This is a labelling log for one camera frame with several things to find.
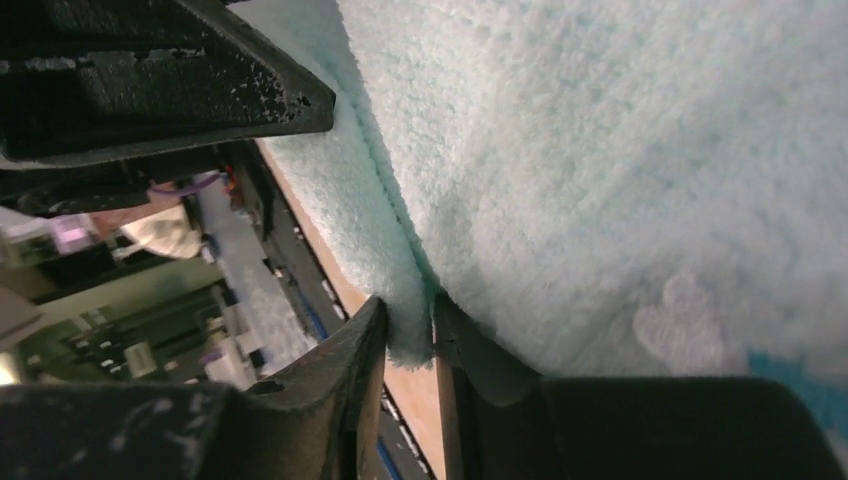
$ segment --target brown object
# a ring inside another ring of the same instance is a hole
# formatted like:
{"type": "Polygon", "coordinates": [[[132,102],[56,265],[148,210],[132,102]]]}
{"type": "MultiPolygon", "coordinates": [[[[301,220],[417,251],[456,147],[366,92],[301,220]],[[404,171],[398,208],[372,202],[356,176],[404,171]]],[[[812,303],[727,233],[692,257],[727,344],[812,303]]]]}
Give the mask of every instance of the brown object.
{"type": "Polygon", "coordinates": [[[44,327],[42,316],[35,305],[0,285],[0,352],[44,327]]]}
{"type": "MultiPolygon", "coordinates": [[[[257,142],[266,160],[270,158],[262,142],[257,142]]],[[[300,222],[304,236],[309,240],[321,266],[327,272],[333,288],[339,295],[339,299],[345,309],[353,314],[365,303],[366,296],[356,287],[351,285],[342,275],[336,259],[330,252],[315,225],[312,224],[303,206],[294,196],[291,185],[283,177],[283,173],[274,162],[267,162],[274,174],[274,178],[280,185],[283,194],[291,206],[292,212],[300,222]]],[[[445,453],[442,443],[442,419],[439,409],[439,384],[435,369],[420,368],[414,372],[404,368],[398,368],[391,363],[386,364],[385,370],[386,386],[397,402],[415,440],[424,452],[427,462],[433,468],[437,478],[444,479],[445,476],[445,453]]]]}
{"type": "MultiPolygon", "coordinates": [[[[158,188],[162,190],[174,190],[174,184],[167,183],[158,186],[158,188]]],[[[112,232],[128,223],[149,217],[154,213],[159,213],[163,210],[175,207],[180,203],[180,199],[178,197],[166,197],[164,195],[156,195],[155,193],[148,193],[147,196],[150,198],[150,203],[146,203],[144,205],[132,208],[107,210],[105,212],[89,213],[88,216],[97,228],[97,233],[100,236],[100,239],[105,239],[111,235],[112,232]]]]}

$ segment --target white towel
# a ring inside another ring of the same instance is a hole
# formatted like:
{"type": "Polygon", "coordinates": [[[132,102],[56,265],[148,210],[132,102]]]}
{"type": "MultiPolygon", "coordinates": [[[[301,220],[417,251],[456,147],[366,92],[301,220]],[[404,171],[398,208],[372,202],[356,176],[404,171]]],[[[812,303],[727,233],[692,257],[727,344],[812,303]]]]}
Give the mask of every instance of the white towel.
{"type": "Polygon", "coordinates": [[[400,363],[435,288],[546,373],[848,351],[845,1],[234,9],[339,94],[269,145],[400,363]]]}

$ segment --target gray floor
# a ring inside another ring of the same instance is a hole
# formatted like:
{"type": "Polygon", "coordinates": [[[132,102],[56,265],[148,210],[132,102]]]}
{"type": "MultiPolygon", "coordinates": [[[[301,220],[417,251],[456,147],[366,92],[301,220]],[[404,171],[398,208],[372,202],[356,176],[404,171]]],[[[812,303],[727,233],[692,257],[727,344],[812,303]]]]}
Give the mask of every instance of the gray floor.
{"type": "Polygon", "coordinates": [[[247,220],[230,210],[223,184],[216,182],[197,197],[207,233],[218,242],[219,266],[239,298],[241,313],[263,343],[270,368],[279,370],[316,341],[303,331],[277,279],[262,263],[265,254],[247,220]]]}

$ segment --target purple cable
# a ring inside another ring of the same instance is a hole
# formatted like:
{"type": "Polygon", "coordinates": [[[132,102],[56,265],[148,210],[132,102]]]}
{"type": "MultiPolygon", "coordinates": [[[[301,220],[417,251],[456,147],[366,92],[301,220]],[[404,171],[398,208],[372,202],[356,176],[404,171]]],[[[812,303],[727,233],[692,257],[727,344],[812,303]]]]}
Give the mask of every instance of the purple cable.
{"type": "Polygon", "coordinates": [[[195,193],[203,190],[209,185],[212,185],[213,183],[215,183],[215,180],[218,180],[218,178],[220,178],[218,175],[210,175],[207,178],[204,178],[203,180],[195,183],[194,185],[190,185],[186,188],[181,188],[179,190],[162,190],[157,187],[150,187],[148,191],[151,193],[155,193],[156,195],[162,195],[165,197],[187,197],[189,195],[194,195],[195,193]]]}

